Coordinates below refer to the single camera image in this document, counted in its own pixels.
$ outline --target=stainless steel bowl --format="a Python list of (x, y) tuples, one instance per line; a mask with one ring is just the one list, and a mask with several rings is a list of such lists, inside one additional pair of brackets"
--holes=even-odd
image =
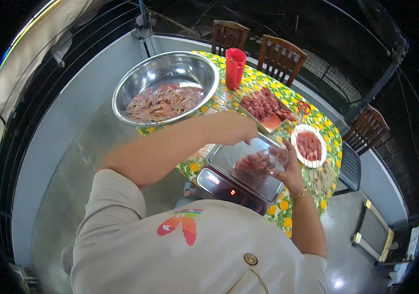
[[(139, 92), (147, 87), (156, 89), (167, 83), (201, 87), (203, 98), (194, 108), (165, 121), (143, 122), (128, 117), (126, 106)], [(122, 78), (113, 93), (113, 113), (131, 126), (162, 126), (189, 116), (202, 107), (213, 96), (218, 83), (218, 68), (208, 58), (186, 51), (162, 53), (139, 63)]]

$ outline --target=tiled floor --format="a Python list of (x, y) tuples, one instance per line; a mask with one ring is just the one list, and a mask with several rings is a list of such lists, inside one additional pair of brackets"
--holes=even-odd
[[(69, 276), (60, 266), (60, 252), (74, 244), (94, 171), (103, 156), (137, 135), (135, 128), (115, 118), (107, 101), (65, 153), (51, 179), (33, 232), (32, 263), (44, 293), (72, 293)], [(182, 174), (173, 170), (158, 184), (143, 189), (148, 216), (172, 209), (185, 181)], [(343, 189), (342, 185), (338, 184), (337, 189)], [(372, 257), (351, 246), (363, 201), (361, 191), (335, 196), (321, 217), (329, 250), (328, 293), (385, 292), (387, 279), (383, 277), (387, 273), (374, 267)]]

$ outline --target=tablecloth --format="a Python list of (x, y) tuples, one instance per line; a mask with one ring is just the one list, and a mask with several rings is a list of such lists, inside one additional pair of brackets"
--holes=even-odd
[[(293, 112), (299, 114), (296, 104), (299, 100), (305, 101), (311, 106), (312, 112), (308, 115), (304, 115), (302, 124), (308, 124), (319, 130), (320, 134), (324, 137), (327, 143), (327, 159), (326, 163), (330, 164), (333, 171), (336, 173), (332, 183), (327, 183), (330, 190), (327, 194), (316, 194), (314, 195), (316, 207), (321, 216), (328, 204), (330, 203), (330, 197), (335, 191), (338, 175), (340, 173), (340, 166), (342, 163), (342, 136), (334, 124), (323, 115), (314, 105), (310, 104), (300, 94), (293, 91), (286, 85), (283, 85), (276, 79), (246, 65), (244, 74), (242, 76), (242, 83), (239, 90), (231, 91), (225, 86), (225, 58), (213, 55), (211, 53), (203, 51), (193, 51), (209, 58), (216, 64), (219, 69), (219, 86), (213, 97), (202, 106), (194, 115), (203, 115), (208, 109), (213, 108), (218, 111), (238, 111), (239, 102), (243, 96), (244, 91), (252, 91), (252, 89), (258, 89), (259, 85), (265, 85), (268, 87), (275, 96), (280, 99), (285, 105), (289, 107)], [(296, 126), (297, 122), (286, 122), (283, 126), (279, 127), (271, 136), (274, 141), (281, 144), (282, 139), (286, 138), (290, 140), (291, 132)], [(147, 135), (155, 132), (161, 127), (138, 127), (138, 132), (141, 135)], [(205, 164), (205, 154), (194, 154), (187, 160), (177, 165), (177, 169), (183, 173), (189, 180), (196, 183), (196, 177), (200, 169)], [(309, 181), (308, 168), (306, 168), (301, 162), (299, 162), (301, 173), (303, 174), (304, 180), (311, 189), (311, 183)], [(292, 229), (292, 200), (289, 198), (289, 191), (285, 188), (283, 193), (278, 198), (277, 202), (270, 206), (265, 218), (271, 221), (278, 228), (284, 231), (289, 237), (291, 237)]]

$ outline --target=white shirt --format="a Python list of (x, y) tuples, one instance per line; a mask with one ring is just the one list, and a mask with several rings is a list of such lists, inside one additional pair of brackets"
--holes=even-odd
[[(326, 260), (301, 254), (280, 229), (243, 206), (199, 200), (146, 218), (139, 188), (101, 170), (74, 246), (74, 293), (226, 293), (246, 272), (270, 294), (325, 293)], [(233, 293), (264, 293), (248, 272)]]

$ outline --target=gold button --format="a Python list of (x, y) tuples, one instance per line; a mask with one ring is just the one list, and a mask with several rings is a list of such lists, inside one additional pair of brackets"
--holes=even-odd
[(258, 259), (252, 253), (246, 253), (244, 255), (244, 260), (251, 266), (255, 266), (258, 263)]

